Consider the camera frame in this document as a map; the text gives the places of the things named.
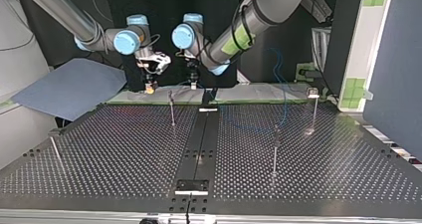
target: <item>blue cable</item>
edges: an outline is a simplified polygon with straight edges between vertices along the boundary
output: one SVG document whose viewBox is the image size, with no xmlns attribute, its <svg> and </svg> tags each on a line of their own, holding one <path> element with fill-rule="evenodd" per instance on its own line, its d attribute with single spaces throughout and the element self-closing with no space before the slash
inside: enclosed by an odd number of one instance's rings
<svg viewBox="0 0 422 224">
<path fill-rule="evenodd" d="M 270 48 L 269 50 L 272 51 L 272 52 L 275 52 L 277 54 L 277 64 L 273 67 L 273 74 L 276 77 L 277 81 L 279 82 L 280 87 L 282 88 L 282 91 L 283 91 L 285 110 L 283 112 L 283 119 L 280 122 L 280 126 L 283 126 L 285 124 L 285 122 L 287 120 L 287 116 L 288 116 L 288 102 L 287 102 L 288 99 L 286 97 L 286 90 L 283 87 L 283 83 L 282 83 L 282 81 L 285 82 L 285 83 L 287 83 L 287 81 L 286 81 L 285 78 L 283 78 L 282 75 L 279 75 L 281 73 L 281 68 L 282 68 L 282 64 L 283 64 L 283 55 L 282 55 L 282 52 L 278 49 Z"/>
</svg>

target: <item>gray panel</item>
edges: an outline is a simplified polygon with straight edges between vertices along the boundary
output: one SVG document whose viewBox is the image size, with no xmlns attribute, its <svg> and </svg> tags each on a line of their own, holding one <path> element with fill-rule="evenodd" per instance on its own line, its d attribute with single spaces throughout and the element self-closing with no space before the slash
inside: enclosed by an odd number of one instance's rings
<svg viewBox="0 0 422 224">
<path fill-rule="evenodd" d="M 273 177 L 283 107 L 221 107 L 208 213 L 422 217 L 422 173 L 328 104 L 312 134 L 314 105 L 289 106 Z"/>
<path fill-rule="evenodd" d="M 391 0 L 364 118 L 422 159 L 422 0 Z"/>
<path fill-rule="evenodd" d="M 1 208 L 167 211 L 197 107 L 111 106 L 0 172 Z"/>
</svg>

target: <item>gray sheet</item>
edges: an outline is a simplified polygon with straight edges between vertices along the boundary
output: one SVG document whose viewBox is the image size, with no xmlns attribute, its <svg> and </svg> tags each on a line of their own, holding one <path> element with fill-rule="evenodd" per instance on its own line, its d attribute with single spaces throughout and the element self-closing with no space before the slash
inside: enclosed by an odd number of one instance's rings
<svg viewBox="0 0 422 224">
<path fill-rule="evenodd" d="M 24 107 L 75 120 L 112 98 L 124 86 L 124 72 L 87 59 L 72 59 L 12 97 Z"/>
<path fill-rule="evenodd" d="M 422 160 L 422 0 L 391 0 L 363 117 Z"/>
</svg>

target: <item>metal bracket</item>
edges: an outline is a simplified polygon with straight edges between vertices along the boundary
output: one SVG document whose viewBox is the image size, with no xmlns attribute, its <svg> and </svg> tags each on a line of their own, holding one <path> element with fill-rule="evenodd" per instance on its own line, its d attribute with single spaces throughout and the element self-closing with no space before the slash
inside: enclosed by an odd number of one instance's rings
<svg viewBox="0 0 422 224">
<path fill-rule="evenodd" d="M 208 180 L 178 180 L 175 194 L 176 195 L 192 195 L 206 196 L 208 195 Z"/>
<path fill-rule="evenodd" d="M 368 91 L 368 90 L 364 90 L 363 91 L 363 98 L 366 99 L 367 101 L 372 101 L 373 93 Z"/>
</svg>

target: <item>metal pin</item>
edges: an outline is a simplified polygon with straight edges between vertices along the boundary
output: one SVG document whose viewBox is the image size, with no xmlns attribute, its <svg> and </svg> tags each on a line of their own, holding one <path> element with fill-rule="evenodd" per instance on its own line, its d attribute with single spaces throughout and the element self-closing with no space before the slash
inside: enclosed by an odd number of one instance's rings
<svg viewBox="0 0 422 224">
<path fill-rule="evenodd" d="M 273 160 L 273 177 L 277 176 L 277 147 L 274 147 L 274 160 Z"/>
<path fill-rule="evenodd" d="M 313 124 L 312 124 L 311 127 L 307 128 L 305 130 L 306 135 L 311 135 L 315 131 L 315 124 L 316 124 L 316 118 L 317 118 L 317 100 L 319 98 L 319 94 L 318 94 L 317 88 L 308 88 L 307 93 L 308 93 L 309 99 L 315 99 L 316 100 L 316 105 L 314 107 Z"/>
<path fill-rule="evenodd" d="M 273 177 L 277 177 L 277 150 L 280 146 L 280 134 L 279 134 L 279 126 L 275 125 L 275 130 L 274 130 L 274 160 L 273 160 Z"/>
<path fill-rule="evenodd" d="M 168 99 L 170 102 L 170 111 L 171 111 L 171 125 L 175 126 L 176 122 L 174 121 L 174 108 L 173 108 L 173 104 L 174 104 L 174 99 L 173 99 L 173 92 L 169 91 L 168 92 Z"/>
<path fill-rule="evenodd" d="M 66 173 L 65 171 L 65 165 L 63 165 L 62 157 L 60 156 L 59 150 L 57 149 L 56 141 L 52 136 L 50 136 L 50 141 L 52 142 L 53 149 L 56 152 L 57 159 L 59 159 L 60 165 L 62 166 L 63 173 Z"/>
</svg>

